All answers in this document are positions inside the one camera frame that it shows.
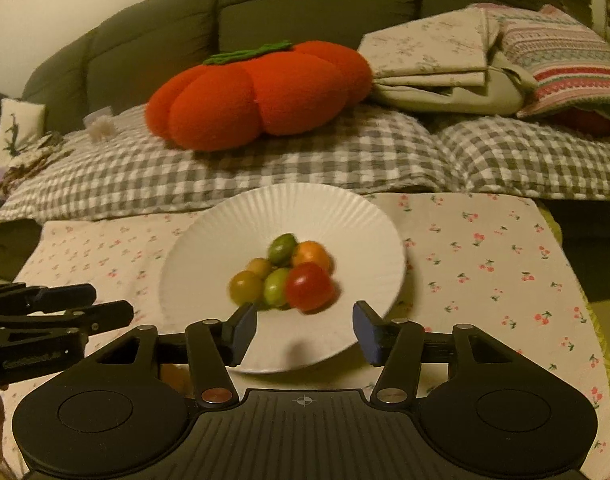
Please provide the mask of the large green tomato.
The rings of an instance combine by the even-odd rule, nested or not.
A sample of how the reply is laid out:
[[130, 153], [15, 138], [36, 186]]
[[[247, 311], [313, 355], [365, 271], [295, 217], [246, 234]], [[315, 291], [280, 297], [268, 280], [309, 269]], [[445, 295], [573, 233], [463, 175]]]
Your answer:
[[283, 308], [288, 304], [285, 296], [286, 281], [291, 270], [277, 268], [264, 281], [264, 301], [270, 308]]

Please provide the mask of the striped patterned pillow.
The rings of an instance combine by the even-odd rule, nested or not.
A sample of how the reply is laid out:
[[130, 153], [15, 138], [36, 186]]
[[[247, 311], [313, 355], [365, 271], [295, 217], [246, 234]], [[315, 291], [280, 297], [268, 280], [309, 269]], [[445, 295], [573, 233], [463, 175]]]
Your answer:
[[555, 6], [538, 11], [479, 3], [500, 26], [500, 50], [537, 81], [518, 117], [577, 108], [610, 120], [610, 44]]

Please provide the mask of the cherry print tablecloth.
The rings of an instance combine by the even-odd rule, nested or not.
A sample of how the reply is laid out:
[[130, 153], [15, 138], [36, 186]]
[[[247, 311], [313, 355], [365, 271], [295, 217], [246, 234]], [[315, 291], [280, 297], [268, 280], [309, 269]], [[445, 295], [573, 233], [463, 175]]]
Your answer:
[[163, 333], [227, 318], [230, 278], [279, 235], [331, 254], [341, 295], [322, 312], [271, 309], [243, 364], [245, 387], [363, 388], [378, 373], [357, 347], [352, 304], [430, 332], [475, 325], [581, 391], [599, 419], [584, 474], [610, 479], [610, 356], [577, 278], [534, 202], [490, 194], [376, 194], [280, 184], [201, 212], [51, 221], [18, 278], [90, 283]]

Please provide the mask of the grey checkered blanket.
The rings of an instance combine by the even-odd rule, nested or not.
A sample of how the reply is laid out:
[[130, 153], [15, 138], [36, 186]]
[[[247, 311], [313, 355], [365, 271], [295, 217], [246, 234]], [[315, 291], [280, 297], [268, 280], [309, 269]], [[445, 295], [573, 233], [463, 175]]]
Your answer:
[[292, 138], [262, 136], [245, 148], [198, 154], [150, 133], [142, 107], [112, 120], [92, 143], [66, 136], [47, 167], [0, 200], [0, 224], [101, 220], [200, 210], [278, 183], [390, 191], [497, 193], [610, 203], [610, 139], [544, 122], [438, 114], [418, 118], [362, 104]]

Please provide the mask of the clear cotton swab box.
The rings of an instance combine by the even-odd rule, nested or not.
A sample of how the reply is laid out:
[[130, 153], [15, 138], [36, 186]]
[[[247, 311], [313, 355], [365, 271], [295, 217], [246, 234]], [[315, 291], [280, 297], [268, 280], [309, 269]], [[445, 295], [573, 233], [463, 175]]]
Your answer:
[[108, 141], [116, 134], [113, 118], [111, 107], [103, 107], [84, 118], [84, 128], [92, 143]]

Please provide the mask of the red pumpkin plush cushion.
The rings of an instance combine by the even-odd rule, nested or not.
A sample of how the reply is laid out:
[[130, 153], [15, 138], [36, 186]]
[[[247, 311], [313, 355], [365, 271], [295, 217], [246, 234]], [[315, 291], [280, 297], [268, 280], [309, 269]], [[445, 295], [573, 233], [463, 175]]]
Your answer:
[[295, 136], [363, 101], [368, 62], [326, 41], [219, 53], [171, 77], [145, 107], [154, 136], [194, 152], [240, 148], [264, 133]]

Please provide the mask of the olive green fruit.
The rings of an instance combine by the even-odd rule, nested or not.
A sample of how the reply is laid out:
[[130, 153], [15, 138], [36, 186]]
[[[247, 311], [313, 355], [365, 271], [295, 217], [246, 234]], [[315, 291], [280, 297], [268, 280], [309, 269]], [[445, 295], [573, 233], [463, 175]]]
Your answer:
[[254, 304], [262, 298], [264, 282], [254, 272], [241, 271], [230, 280], [228, 294], [230, 299], [237, 305]]

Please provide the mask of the folded floral beige bedding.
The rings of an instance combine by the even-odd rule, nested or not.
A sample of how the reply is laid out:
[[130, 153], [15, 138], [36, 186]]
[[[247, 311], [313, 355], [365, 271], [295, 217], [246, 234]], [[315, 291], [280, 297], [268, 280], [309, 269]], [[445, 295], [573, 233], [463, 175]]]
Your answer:
[[537, 88], [498, 47], [501, 25], [483, 8], [457, 10], [364, 35], [371, 96], [410, 113], [511, 116]]

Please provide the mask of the dark grey sofa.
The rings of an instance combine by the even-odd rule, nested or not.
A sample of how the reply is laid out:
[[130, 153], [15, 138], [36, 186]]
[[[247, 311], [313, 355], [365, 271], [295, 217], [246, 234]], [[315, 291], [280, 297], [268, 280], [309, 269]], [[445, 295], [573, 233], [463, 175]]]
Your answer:
[[492, 2], [537, 10], [553, 0], [144, 0], [114, 14], [39, 65], [25, 101], [68, 133], [102, 107], [145, 103], [172, 76], [218, 52], [281, 40], [355, 48], [368, 32]]

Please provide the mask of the orange tangerine top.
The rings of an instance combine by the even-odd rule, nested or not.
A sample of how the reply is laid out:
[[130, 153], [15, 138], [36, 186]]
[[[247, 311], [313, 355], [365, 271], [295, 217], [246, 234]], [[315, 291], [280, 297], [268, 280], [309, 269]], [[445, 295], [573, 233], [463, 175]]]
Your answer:
[[294, 248], [292, 266], [300, 266], [304, 263], [314, 263], [327, 274], [332, 274], [332, 258], [326, 248], [315, 240], [305, 240]]

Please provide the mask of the small white embroidered pillow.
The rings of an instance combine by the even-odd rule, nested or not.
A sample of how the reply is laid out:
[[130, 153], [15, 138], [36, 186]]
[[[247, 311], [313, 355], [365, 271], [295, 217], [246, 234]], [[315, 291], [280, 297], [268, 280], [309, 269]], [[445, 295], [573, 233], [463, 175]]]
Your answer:
[[27, 151], [44, 133], [43, 104], [4, 98], [0, 114], [0, 170]]

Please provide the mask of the red tomato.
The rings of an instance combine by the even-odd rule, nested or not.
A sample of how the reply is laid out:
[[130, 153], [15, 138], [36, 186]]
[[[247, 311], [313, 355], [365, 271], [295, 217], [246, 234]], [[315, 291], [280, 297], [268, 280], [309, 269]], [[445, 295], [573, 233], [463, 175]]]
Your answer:
[[318, 311], [336, 296], [329, 274], [312, 262], [299, 264], [288, 271], [284, 292], [288, 305], [300, 312]]

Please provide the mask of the small green fruit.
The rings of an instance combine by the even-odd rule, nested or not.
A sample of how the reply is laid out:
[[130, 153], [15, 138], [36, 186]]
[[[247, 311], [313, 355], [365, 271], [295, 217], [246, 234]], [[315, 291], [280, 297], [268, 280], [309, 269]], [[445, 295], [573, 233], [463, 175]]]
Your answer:
[[293, 233], [276, 237], [268, 247], [267, 258], [273, 266], [288, 266], [298, 241]]

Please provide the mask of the floral fabric at sofa edge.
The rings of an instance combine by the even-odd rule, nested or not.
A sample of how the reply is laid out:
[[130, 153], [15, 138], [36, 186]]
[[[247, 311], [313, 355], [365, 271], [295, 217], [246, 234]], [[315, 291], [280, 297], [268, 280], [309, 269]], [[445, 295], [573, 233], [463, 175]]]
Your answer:
[[64, 148], [64, 136], [49, 132], [43, 138], [28, 146], [20, 156], [14, 157], [10, 166], [0, 170], [0, 207], [11, 194], [25, 181], [37, 177], [41, 171], [68, 156]]

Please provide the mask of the small yellow-green fruit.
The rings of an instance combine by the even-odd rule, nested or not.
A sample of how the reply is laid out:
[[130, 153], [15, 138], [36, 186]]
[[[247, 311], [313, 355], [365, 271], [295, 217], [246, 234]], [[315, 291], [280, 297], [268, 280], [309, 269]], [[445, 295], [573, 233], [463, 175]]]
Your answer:
[[273, 265], [267, 258], [254, 258], [247, 263], [246, 270], [253, 272], [261, 280], [265, 280], [273, 271]]

